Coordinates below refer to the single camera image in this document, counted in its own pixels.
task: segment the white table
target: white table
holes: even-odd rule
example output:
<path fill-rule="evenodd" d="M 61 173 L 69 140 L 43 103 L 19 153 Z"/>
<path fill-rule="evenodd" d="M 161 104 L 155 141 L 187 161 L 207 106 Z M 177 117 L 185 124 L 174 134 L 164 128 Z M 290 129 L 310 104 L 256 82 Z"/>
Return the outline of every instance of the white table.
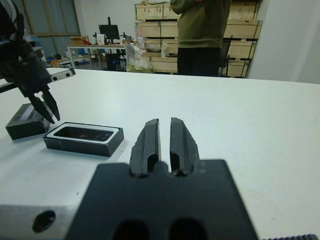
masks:
<path fill-rule="evenodd" d="M 178 117 L 201 159 L 225 159 L 259 237 L 320 236 L 320 85 L 76 70 L 50 85 L 63 122 L 124 129 L 114 155 L 49 150 L 39 136 L 5 130 L 27 99 L 0 95 L 0 204 L 77 206 L 101 163 L 129 163 L 145 122 L 159 118 L 168 163 L 170 120 Z"/>
<path fill-rule="evenodd" d="M 103 70 L 100 49 L 104 49 L 104 50 L 124 50 L 125 47 L 124 47 L 123 44 L 108 44 L 108 45 L 73 45 L 73 44 L 71 44 L 71 45 L 67 46 L 67 49 L 68 49 L 68 52 L 70 53 L 70 61 L 71 61 L 72 67 L 74 69 L 76 69 L 76 64 L 75 64 L 75 61 L 73 59 L 72 49 L 87 49 L 89 56 L 91 56 L 90 50 L 98 50 L 98 61 L 99 61 L 101 70 Z M 89 57 L 89 61 L 90 61 L 90 64 L 92 65 L 92 67 L 93 67 L 93 63 L 92 63 L 91 57 Z"/>

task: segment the black box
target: black box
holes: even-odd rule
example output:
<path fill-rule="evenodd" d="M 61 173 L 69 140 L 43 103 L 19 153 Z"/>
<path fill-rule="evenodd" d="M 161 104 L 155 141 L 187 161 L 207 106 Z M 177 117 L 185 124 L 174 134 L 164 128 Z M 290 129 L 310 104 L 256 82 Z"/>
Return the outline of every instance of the black box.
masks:
<path fill-rule="evenodd" d="M 111 157 L 124 140 L 121 127 L 65 122 L 47 133 L 48 149 Z"/>
<path fill-rule="evenodd" d="M 27 103 L 19 108 L 5 128 L 11 139 L 16 140 L 45 134 L 49 126 L 50 122 L 41 116 L 31 103 Z"/>

